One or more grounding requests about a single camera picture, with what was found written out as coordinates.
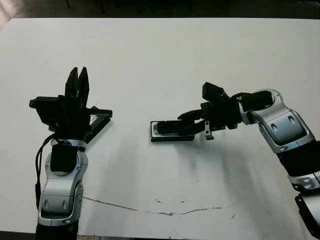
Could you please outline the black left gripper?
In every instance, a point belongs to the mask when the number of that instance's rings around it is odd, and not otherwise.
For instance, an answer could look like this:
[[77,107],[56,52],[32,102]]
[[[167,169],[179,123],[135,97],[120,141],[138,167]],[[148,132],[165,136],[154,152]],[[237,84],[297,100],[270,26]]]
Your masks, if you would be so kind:
[[78,77],[78,68],[74,67],[65,83],[64,96],[57,98],[57,113],[53,114],[49,127],[57,138],[89,143],[110,122],[110,109],[87,107],[89,91],[87,68],[83,67]]

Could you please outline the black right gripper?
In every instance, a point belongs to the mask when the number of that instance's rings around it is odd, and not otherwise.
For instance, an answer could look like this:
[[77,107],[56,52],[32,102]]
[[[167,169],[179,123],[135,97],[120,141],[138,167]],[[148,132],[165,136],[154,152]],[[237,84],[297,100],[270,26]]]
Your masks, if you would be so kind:
[[200,104],[201,109],[185,112],[177,117],[178,120],[199,120],[191,123],[181,130],[181,134],[198,134],[205,131],[205,138],[213,140],[212,132],[236,129],[241,123],[239,103],[236,100],[207,101]]

